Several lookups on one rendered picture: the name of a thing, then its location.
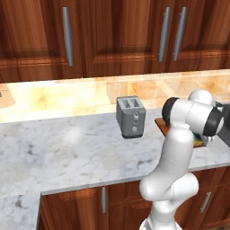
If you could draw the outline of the brown wooden cutting board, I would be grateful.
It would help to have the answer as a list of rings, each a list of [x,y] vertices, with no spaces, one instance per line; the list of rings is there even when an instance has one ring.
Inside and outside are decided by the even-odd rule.
[[[163,135],[166,136],[170,128],[166,126],[164,120],[162,118],[156,118],[155,123],[157,127],[161,130]],[[194,141],[194,147],[202,147],[202,146],[204,146],[203,143]]]

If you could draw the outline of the wooden base cupboard door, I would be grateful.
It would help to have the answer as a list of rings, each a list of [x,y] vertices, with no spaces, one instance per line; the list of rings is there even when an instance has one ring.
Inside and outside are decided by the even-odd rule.
[[[199,192],[186,200],[175,214],[183,230],[230,230],[230,166],[193,172],[199,181]],[[211,191],[203,213],[200,208]]]
[[[109,200],[102,213],[102,187],[42,195],[38,230],[109,230]]]
[[[139,181],[109,186],[109,230],[139,230],[152,203],[139,192]]]

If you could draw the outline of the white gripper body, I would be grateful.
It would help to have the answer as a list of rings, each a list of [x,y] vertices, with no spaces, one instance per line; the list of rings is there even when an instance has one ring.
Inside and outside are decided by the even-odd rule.
[[[212,142],[215,138],[214,137],[206,137],[206,136],[202,136],[201,137],[202,141],[203,141],[203,145],[207,146],[210,142]]]

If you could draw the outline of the wooden wall cupboard door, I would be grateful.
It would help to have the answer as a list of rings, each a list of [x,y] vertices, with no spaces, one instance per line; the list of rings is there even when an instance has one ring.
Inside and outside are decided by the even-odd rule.
[[[173,61],[182,7],[187,7],[177,61]],[[230,69],[230,0],[175,0],[166,70]]]
[[[79,0],[87,77],[162,73],[175,0]]]
[[[69,13],[73,66],[66,57],[63,7]],[[0,0],[0,83],[82,75],[75,0]]]

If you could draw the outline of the grey two-slot toaster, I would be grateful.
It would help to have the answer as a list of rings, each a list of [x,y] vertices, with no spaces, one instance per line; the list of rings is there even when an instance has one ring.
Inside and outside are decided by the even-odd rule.
[[[136,95],[118,97],[116,120],[124,138],[142,137],[146,120],[146,108]]]

